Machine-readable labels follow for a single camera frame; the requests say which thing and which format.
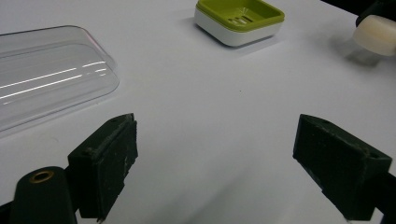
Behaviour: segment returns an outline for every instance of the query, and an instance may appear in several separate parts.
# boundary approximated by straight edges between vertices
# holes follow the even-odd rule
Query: white cylindrical object
[[[374,53],[392,56],[396,54],[396,21],[370,15],[356,28],[353,39]]]

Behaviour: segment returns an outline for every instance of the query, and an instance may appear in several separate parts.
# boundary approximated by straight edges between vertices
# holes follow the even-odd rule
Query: green soap dish
[[[195,22],[229,46],[274,35],[285,14],[261,0],[199,0]]]

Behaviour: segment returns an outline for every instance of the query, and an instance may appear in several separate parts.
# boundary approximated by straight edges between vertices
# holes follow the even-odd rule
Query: clear plastic container
[[[0,35],[0,132],[114,91],[114,68],[79,27]]]

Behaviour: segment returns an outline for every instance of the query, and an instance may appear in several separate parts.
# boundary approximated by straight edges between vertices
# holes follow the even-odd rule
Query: white table surface
[[[1,138],[0,203],[23,175],[66,167],[101,124],[133,112],[139,157],[106,223],[347,223],[291,156],[298,118],[327,119],[396,158],[396,58],[356,51],[356,16],[341,9],[268,3],[286,14],[279,33],[232,49],[194,24],[195,0],[2,1],[0,34],[83,27],[120,85]]]

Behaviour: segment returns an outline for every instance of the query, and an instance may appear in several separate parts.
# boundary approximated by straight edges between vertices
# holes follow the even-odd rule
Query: green tray
[[[285,19],[281,10],[261,0],[200,0],[196,7],[214,21],[236,32],[248,32]]]

